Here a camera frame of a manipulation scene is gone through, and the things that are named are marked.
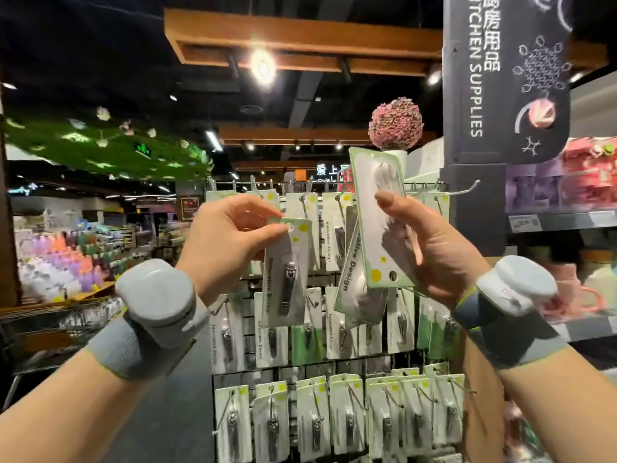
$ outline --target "green exit sign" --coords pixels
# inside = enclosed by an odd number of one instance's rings
[[[152,159],[152,149],[150,149],[143,143],[135,143],[135,151],[141,154],[143,157]]]

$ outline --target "wrist device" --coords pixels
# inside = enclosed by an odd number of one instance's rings
[[[476,281],[452,316],[494,367],[520,366],[567,345],[536,309],[556,294],[557,284],[542,266],[506,256]]]
[[[169,372],[209,317],[189,277],[163,260],[129,269],[116,282],[116,292],[127,312],[103,328],[88,349],[122,378]]]

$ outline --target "fingernail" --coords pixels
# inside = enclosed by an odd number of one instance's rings
[[[375,200],[377,200],[379,206],[390,207],[394,203],[394,193],[387,190],[378,190],[375,194]]]

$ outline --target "store shelf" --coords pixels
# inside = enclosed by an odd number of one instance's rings
[[[105,281],[103,283],[103,287],[100,288],[98,291],[92,292],[92,293],[79,293],[74,295],[73,297],[71,297],[72,301],[84,301],[86,299],[90,299],[91,297],[94,297],[95,295],[97,295],[98,293],[105,291],[106,289],[109,289],[110,287],[115,285],[115,281]]]
[[[528,223],[517,224],[521,219],[525,222],[525,216],[528,217]],[[534,224],[534,220],[539,222],[539,226]],[[617,212],[615,210],[552,214],[533,214],[528,212],[521,215],[509,215],[506,220],[506,226],[507,231],[510,233],[617,227]]]
[[[617,315],[594,315],[551,323],[551,326],[567,342],[593,340],[617,334]]]

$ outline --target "pink flower decoration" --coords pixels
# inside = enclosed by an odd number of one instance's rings
[[[380,149],[409,149],[422,136],[422,114],[411,99],[399,97],[373,111],[368,136]]]

